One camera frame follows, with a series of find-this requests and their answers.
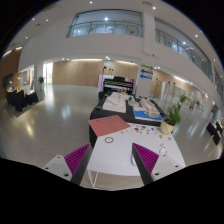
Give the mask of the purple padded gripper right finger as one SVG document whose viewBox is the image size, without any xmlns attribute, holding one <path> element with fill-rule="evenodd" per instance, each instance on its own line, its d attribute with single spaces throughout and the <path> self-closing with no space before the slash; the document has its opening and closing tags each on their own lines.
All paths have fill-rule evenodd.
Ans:
<svg viewBox="0 0 224 224">
<path fill-rule="evenodd" d="M 132 157 L 145 185 L 184 168 L 168 153 L 166 156 L 162 156 L 136 143 L 132 144 Z"/>
</svg>

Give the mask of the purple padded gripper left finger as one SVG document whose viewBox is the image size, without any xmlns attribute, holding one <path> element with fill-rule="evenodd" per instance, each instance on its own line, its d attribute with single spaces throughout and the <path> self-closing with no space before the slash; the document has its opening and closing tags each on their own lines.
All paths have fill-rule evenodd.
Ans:
<svg viewBox="0 0 224 224">
<path fill-rule="evenodd" d="M 56 155 L 43 166 L 43 170 L 79 185 L 82 181 L 91 154 L 92 149 L 90 145 L 87 144 L 66 156 Z"/>
</svg>

